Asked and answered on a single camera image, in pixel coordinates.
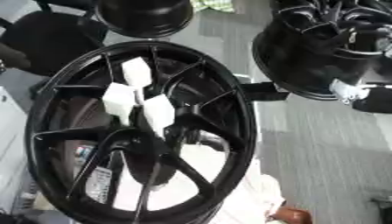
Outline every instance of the metal bracket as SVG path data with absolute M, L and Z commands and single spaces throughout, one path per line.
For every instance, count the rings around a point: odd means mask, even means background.
M 252 84 L 241 84 L 245 95 L 250 101 L 257 102 L 278 102 L 285 101 L 289 92 L 279 92 L 274 82 L 259 82 Z

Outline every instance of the hanging rim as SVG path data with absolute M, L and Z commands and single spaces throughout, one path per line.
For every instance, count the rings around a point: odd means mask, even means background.
M 105 24 L 111 31 L 119 33 L 123 36 L 133 37 L 133 38 L 142 38 L 142 39 L 155 39 L 155 38 L 163 38 L 170 36 L 176 32 L 180 32 L 185 29 L 192 21 L 193 18 L 193 8 L 192 6 L 189 9 L 188 17 L 185 20 L 177 25 L 168 24 L 165 27 L 156 27 L 155 29 L 151 29 L 151 31 L 139 31 L 139 30 L 125 30 L 115 24 L 110 23 L 107 19 L 102 15 L 102 6 L 98 3 L 95 8 L 95 15 L 98 20 Z
M 103 141 L 97 140 L 102 140 L 98 137 L 102 132 L 96 128 L 50 129 L 49 125 L 53 119 L 53 114 L 55 114 L 56 108 L 60 106 L 64 99 L 70 99 L 74 95 L 101 98 L 105 87 L 83 83 L 83 81 L 87 81 L 90 78 L 88 76 L 89 73 L 102 68 L 103 65 L 112 74 L 111 63 L 113 61 L 125 61 L 140 56 L 148 58 L 152 62 L 154 81 L 157 81 L 154 75 L 159 77 L 159 75 L 163 74 L 159 71 L 158 59 L 176 60 L 187 64 L 184 69 L 175 73 L 165 82 L 162 89 L 172 91 L 172 88 L 175 88 L 184 79 L 186 71 L 195 67 L 202 67 L 205 77 L 218 83 L 223 90 L 222 93 L 216 95 L 213 99 L 204 101 L 202 105 L 213 105 L 225 97 L 230 97 L 230 101 L 232 100 L 235 103 L 235 113 L 240 123 L 236 132 L 239 134 L 234 134 L 232 130 L 216 125 L 216 123 L 210 121 L 202 114 L 195 115 L 193 112 L 198 110 L 199 104 L 176 108 L 178 113 L 176 114 L 174 125 L 187 128 L 192 127 L 193 130 L 207 130 L 229 142 L 230 153 L 227 156 L 226 163 L 212 183 L 207 183 L 200 177 L 199 173 L 194 172 L 191 166 L 187 163 L 184 164 L 184 161 L 179 156 L 173 155 L 172 149 L 169 149 L 164 141 L 147 135 L 140 129 L 118 129 L 116 127 L 115 129 L 110 129 L 109 132 L 106 129 Z M 86 193 L 81 191 L 83 189 L 81 186 L 86 184 L 89 174 L 91 174 L 98 163 L 95 163 L 93 168 L 84 167 L 85 173 L 79 173 L 76 177 L 80 181 L 74 181 L 71 187 L 61 182 L 58 173 L 56 173 L 50 162 L 50 151 L 53 148 L 53 144 L 56 144 L 60 139 L 61 141 L 66 141 L 83 138 L 99 142 L 98 150 L 95 151 L 100 151 L 100 148 L 106 149 L 111 147 L 110 143 L 113 142 L 110 142 L 112 141 L 110 138 L 116 136 L 116 133 L 147 136 L 153 143 L 162 146 L 160 150 L 154 150 L 154 152 L 159 151 L 155 154 L 159 159 L 159 163 L 170 165 L 184 173 L 198 186 L 199 193 L 182 204 L 157 211 L 143 211 L 143 215 L 141 215 L 140 210 L 129 212 L 100 204 L 87 197 Z M 196 221 L 203 214 L 211 213 L 235 189 L 245 175 L 254 155 L 255 140 L 256 122 L 253 109 L 242 92 L 239 81 L 222 64 L 202 52 L 197 52 L 182 45 L 158 41 L 121 43 L 104 47 L 78 58 L 62 69 L 45 86 L 42 94 L 34 102 L 25 129 L 25 146 L 29 169 L 31 175 L 38 182 L 42 193 L 61 212 L 77 221 L 100 224 L 108 222 L 125 224 L 130 223 L 130 221 L 149 224 L 190 223 Z M 112 151 L 113 149 L 110 152 L 105 150 L 104 154 L 108 155 Z M 93 164 L 93 162 L 87 162 L 86 164 L 85 166 L 88 166 L 88 164 Z

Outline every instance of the rim lip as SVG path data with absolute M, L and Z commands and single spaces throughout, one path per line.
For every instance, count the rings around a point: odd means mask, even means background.
M 133 32 L 133 31 L 126 31 L 114 24 L 111 24 L 108 20 L 106 20 L 103 15 L 101 14 L 101 5 L 98 3 L 95 6 L 95 15 L 98 20 L 105 24 L 112 32 L 118 33 L 123 36 L 132 37 L 132 38 L 142 38 L 142 39 L 155 39 L 155 38 L 163 38 L 170 36 L 176 32 L 182 31 L 186 28 L 192 21 L 193 18 L 193 9 L 190 9 L 189 17 L 186 20 L 177 26 L 169 26 L 166 29 L 161 31 L 150 31 L 150 32 Z
M 121 51 L 121 49 L 130 49 L 136 47 L 137 45 L 142 45 L 145 47 L 157 46 L 158 48 L 161 47 L 166 49 L 167 47 L 174 47 L 174 50 L 180 51 L 181 53 L 203 57 L 203 59 L 207 61 L 207 64 L 216 71 L 216 75 L 219 75 L 220 78 L 222 78 L 227 82 L 224 83 L 224 85 L 228 84 L 230 87 L 237 87 L 238 93 L 237 93 L 236 100 L 238 101 L 239 106 L 241 107 L 241 111 L 245 113 L 244 115 L 241 115 L 242 117 L 245 118 L 243 121 L 243 126 L 245 131 L 248 132 L 248 136 L 246 136 L 248 139 L 245 139 L 244 141 L 246 143 L 244 149 L 245 152 L 242 153 L 236 160 L 234 160 L 234 166 L 236 167 L 235 169 L 231 168 L 231 170 L 227 173 L 227 175 L 229 174 L 228 175 L 229 177 L 225 177 L 225 179 L 221 181 L 220 185 L 225 185 L 226 187 L 224 189 L 219 189 L 214 199 L 208 199 L 207 201 L 205 201 L 203 206 L 198 206 L 197 209 L 185 213 L 183 217 L 172 218 L 171 223 L 184 223 L 185 217 L 188 218 L 188 221 L 189 219 L 191 220 L 197 219 L 199 218 L 200 214 L 208 212 L 214 207 L 216 207 L 218 204 L 220 204 L 239 184 L 242 177 L 245 175 L 246 170 L 249 167 L 252 157 L 254 156 L 254 151 L 256 147 L 256 119 L 254 117 L 253 108 L 251 107 L 251 103 L 247 100 L 245 94 L 241 90 L 239 81 L 221 63 L 219 63 L 215 59 L 212 59 L 206 54 L 193 50 L 191 48 L 182 45 L 176 45 L 173 43 L 160 42 L 160 41 L 132 41 L 132 42 L 120 43 L 116 45 L 103 47 L 101 49 L 95 50 L 93 52 L 90 52 L 88 54 L 79 57 L 74 62 L 70 63 L 62 70 L 60 70 L 46 84 L 42 94 L 36 99 L 34 105 L 31 108 L 31 112 L 28 116 L 27 124 L 25 127 L 24 142 L 25 142 L 26 154 L 27 154 L 28 165 L 29 165 L 29 170 L 31 175 L 38 182 L 38 185 L 40 186 L 42 193 L 48 198 L 48 200 L 54 206 L 56 206 L 64 214 L 67 214 L 78 221 L 82 221 L 86 223 L 103 222 L 103 220 L 100 220 L 100 218 L 102 217 L 95 216 L 92 219 L 92 215 L 90 215 L 92 214 L 91 212 L 83 212 L 74 209 L 72 207 L 71 201 L 65 201 L 65 198 L 60 196 L 59 189 L 53 190 L 53 186 L 56 185 L 61 186 L 60 182 L 55 183 L 56 181 L 48 180 L 48 178 L 44 178 L 45 176 L 50 177 L 53 174 L 51 173 L 52 171 L 48 171 L 45 169 L 46 165 L 42 165 L 38 163 L 38 158 L 42 156 L 40 156 L 39 153 L 37 153 L 34 150 L 35 144 L 33 141 L 33 134 L 38 132 L 40 127 L 38 118 L 40 117 L 42 118 L 42 116 L 46 113 L 46 111 L 43 112 L 42 110 L 47 109 L 47 106 L 50 105 L 49 102 L 51 102 L 54 96 L 56 95 L 53 91 L 53 86 L 56 85 L 58 82 L 63 81 L 63 79 L 65 78 L 68 78 L 67 81 L 69 81 L 70 78 L 73 77 L 75 73 L 78 73 L 81 69 L 83 69 L 87 65 L 92 64 L 94 62 L 94 59 L 96 59 L 98 56 L 102 55 L 103 53 L 107 53 L 115 50 Z M 110 220 L 110 223 L 128 224 L 129 222 L 130 220 L 124 218 L 118 218 L 118 220 L 116 221 Z M 142 223 L 152 224 L 152 223 L 162 223 L 162 222 L 152 221 L 152 220 L 147 220 L 147 221 L 142 220 Z

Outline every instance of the chair leg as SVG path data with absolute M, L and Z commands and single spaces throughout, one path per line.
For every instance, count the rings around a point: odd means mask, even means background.
M 94 9 L 87 10 L 86 13 L 85 13 L 82 17 L 80 17 L 80 18 L 78 19 L 78 26 L 79 26 L 79 29 L 80 29 L 81 33 L 82 33 L 87 39 L 89 39 L 90 42 L 91 42 L 95 47 L 101 48 L 101 47 L 104 47 L 104 44 L 103 44 L 101 41 L 99 41 L 99 40 L 95 39 L 94 37 L 92 37 L 92 36 L 88 33 L 88 31 L 87 31 L 87 29 L 86 29 L 87 23 L 89 22 L 89 20 L 91 19 L 91 17 L 94 15 L 94 13 L 95 13 L 95 12 L 94 12 Z
M 42 11 L 53 12 L 51 6 L 49 6 L 48 3 L 37 2 L 37 4 Z
M 8 29 L 12 26 L 12 23 L 0 17 L 0 26 Z

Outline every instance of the black chair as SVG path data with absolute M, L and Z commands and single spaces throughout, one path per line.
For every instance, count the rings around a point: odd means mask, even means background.
M 42 2 L 39 1 L 40 6 L 45 8 Z M 60 4 L 84 1 L 53 2 Z M 66 6 L 81 10 L 91 9 L 90 6 L 77 3 Z M 91 13 L 92 11 L 87 11 L 84 17 L 79 17 L 42 10 L 23 16 L 13 24 L 1 19 L 0 26 L 5 28 L 5 32 L 0 37 L 0 43 L 25 54 L 31 65 L 20 67 L 21 69 L 52 77 L 72 60 L 102 46 L 108 29 L 104 24 L 89 19 Z M 31 98 L 34 98 L 45 84 L 46 80 L 43 80 L 31 87 Z

